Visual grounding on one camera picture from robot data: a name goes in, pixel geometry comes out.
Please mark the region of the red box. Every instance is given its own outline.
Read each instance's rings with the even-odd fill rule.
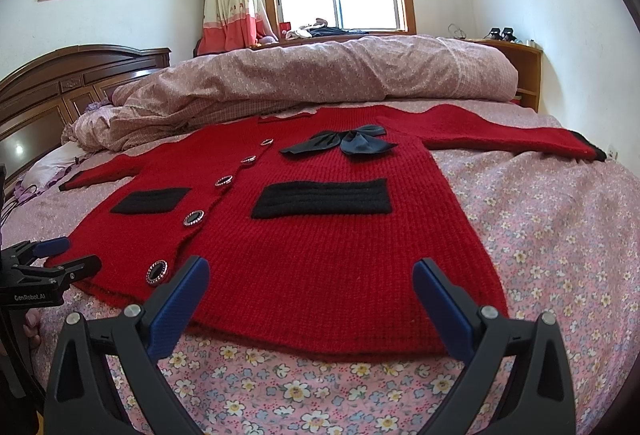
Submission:
[[[288,30],[291,30],[291,22],[285,21],[280,24],[280,37],[284,38],[284,34],[287,33]]]

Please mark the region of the black pocket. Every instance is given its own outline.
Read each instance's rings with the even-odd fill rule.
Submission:
[[[111,212],[119,214],[147,214],[175,209],[191,188],[135,191],[116,204]]]
[[[390,213],[386,179],[369,182],[310,182],[272,184],[251,213],[252,219],[274,219],[293,214]]]

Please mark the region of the floral bedsheet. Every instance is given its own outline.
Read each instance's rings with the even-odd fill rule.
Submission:
[[[387,104],[424,111],[441,102]],[[508,103],[447,102],[501,124],[558,125]],[[100,153],[82,168],[112,155]],[[584,163],[533,152],[445,150],[433,155],[494,261],[511,316],[535,319],[544,310],[558,316],[574,379],[578,434],[586,435],[615,398],[640,350],[640,181],[610,161]],[[25,235],[46,239],[70,233],[124,183],[44,193],[14,211],[3,230],[6,245]],[[295,295],[290,302],[295,306]],[[44,343],[34,354],[43,383],[63,319],[72,310],[88,318],[119,312],[76,288],[67,291],[64,306],[44,309]],[[110,364],[133,425],[150,433],[117,359]],[[473,431],[488,423],[510,364],[505,360]],[[172,357],[159,366],[207,435],[415,434],[462,369],[448,357],[326,363],[191,335],[182,336]]]

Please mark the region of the navy ribbon bow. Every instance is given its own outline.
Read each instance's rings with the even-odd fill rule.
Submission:
[[[346,155],[374,155],[389,151],[398,145],[382,139],[376,139],[377,136],[385,133],[386,130],[382,126],[375,124],[366,124],[348,131],[324,130],[316,133],[308,141],[280,150],[280,153],[297,155],[324,151],[339,144],[340,149]]]

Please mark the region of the power outlet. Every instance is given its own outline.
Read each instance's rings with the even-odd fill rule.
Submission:
[[[618,150],[612,144],[607,148],[607,159],[618,161]]]

